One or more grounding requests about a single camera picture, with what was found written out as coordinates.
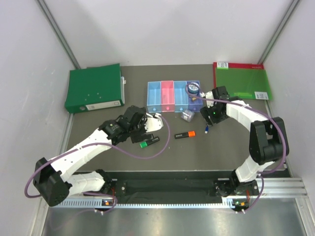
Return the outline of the purple drawer bin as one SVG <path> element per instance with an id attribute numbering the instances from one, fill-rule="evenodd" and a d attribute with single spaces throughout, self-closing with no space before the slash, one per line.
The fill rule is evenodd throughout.
<path id="1" fill-rule="evenodd" d="M 187 84 L 189 83 L 189 82 L 197 82 L 197 83 L 199 83 L 199 85 L 200 85 L 200 82 L 199 81 L 187 81 Z M 189 97 L 189 106 L 188 106 L 188 109 L 190 110 L 190 111 L 193 111 L 193 112 L 199 112 L 200 111 L 200 109 L 202 108 L 202 106 L 203 106 L 203 100 L 202 99 L 197 99 L 195 102 L 192 102 L 192 99 L 193 97 Z"/>

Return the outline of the blue lidded round jar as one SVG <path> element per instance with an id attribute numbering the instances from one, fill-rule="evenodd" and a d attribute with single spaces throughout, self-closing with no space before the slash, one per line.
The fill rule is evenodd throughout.
<path id="1" fill-rule="evenodd" d="M 189 97 L 198 96 L 200 92 L 200 85 L 197 82 L 189 82 L 187 84 Z"/>

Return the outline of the green transparent folder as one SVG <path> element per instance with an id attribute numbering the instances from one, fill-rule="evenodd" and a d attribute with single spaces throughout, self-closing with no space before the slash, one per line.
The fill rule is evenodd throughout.
<path id="1" fill-rule="evenodd" d="M 263 69 L 216 69 L 216 86 L 225 86 L 230 96 L 241 99 L 273 99 L 267 73 Z"/>

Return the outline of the pink drawer bin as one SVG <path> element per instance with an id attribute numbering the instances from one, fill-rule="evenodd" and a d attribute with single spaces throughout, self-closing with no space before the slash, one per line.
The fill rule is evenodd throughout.
<path id="1" fill-rule="evenodd" d="M 174 81 L 161 81 L 162 112 L 175 111 Z"/>

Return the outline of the light blue end drawer bin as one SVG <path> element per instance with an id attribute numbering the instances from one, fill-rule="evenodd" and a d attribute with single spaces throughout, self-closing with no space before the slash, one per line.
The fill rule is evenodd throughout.
<path id="1" fill-rule="evenodd" d="M 149 113 L 161 113 L 161 81 L 148 82 L 147 110 Z"/>

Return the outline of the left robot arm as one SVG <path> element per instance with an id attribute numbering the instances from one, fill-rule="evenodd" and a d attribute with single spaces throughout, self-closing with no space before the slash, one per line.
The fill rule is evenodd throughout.
<path id="1" fill-rule="evenodd" d="M 130 106 L 123 115 L 106 120 L 67 152 L 50 160 L 44 157 L 38 160 L 33 185 L 51 207 L 76 194 L 111 193 L 114 183 L 104 170 L 98 169 L 87 174 L 78 174 L 77 170 L 117 144 L 127 139 L 133 143 L 149 139 L 152 132 L 162 127 L 159 114 L 150 115 L 145 108 Z"/>

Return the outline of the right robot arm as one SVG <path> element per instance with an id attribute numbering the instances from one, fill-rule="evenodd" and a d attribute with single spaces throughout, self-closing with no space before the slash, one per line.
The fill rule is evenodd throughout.
<path id="1" fill-rule="evenodd" d="M 224 86 L 201 96 L 207 105 L 200 112 L 209 126 L 232 118 L 250 133 L 249 157 L 228 180 L 215 181 L 217 193 L 223 197 L 253 191 L 255 180 L 267 167 L 289 154 L 285 124 L 282 118 L 268 119 L 239 97 L 232 97 Z"/>

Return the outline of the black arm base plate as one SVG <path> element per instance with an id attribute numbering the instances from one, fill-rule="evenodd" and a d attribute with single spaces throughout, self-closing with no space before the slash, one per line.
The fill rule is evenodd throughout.
<path id="1" fill-rule="evenodd" d="M 228 180 L 231 171 L 137 171 L 107 172 L 105 184 L 99 193 L 117 197 L 120 203 L 218 203 L 215 181 Z M 255 181 L 253 191 L 243 195 L 258 195 Z"/>

